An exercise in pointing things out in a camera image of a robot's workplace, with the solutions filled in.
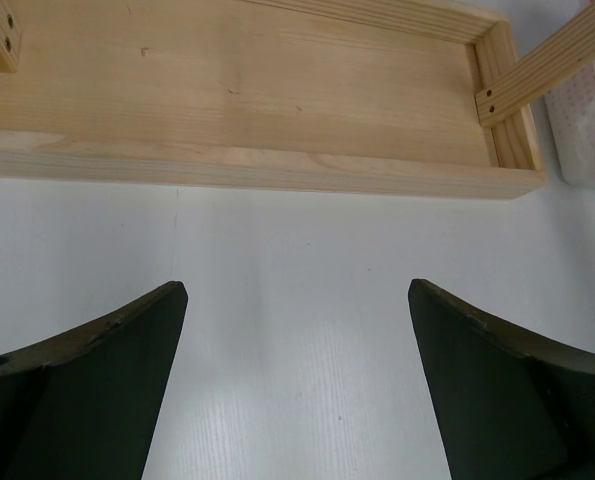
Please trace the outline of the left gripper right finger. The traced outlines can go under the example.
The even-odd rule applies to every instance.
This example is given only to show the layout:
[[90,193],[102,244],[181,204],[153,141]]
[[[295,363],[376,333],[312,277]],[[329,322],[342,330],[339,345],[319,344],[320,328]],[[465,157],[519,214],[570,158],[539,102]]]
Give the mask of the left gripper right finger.
[[423,279],[408,302],[454,479],[595,479],[595,354]]

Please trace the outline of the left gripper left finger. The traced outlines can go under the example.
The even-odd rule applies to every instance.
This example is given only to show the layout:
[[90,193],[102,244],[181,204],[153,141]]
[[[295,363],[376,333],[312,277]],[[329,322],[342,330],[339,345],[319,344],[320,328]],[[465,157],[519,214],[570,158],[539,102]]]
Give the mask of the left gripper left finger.
[[171,281],[0,354],[0,479],[141,478],[187,303]]

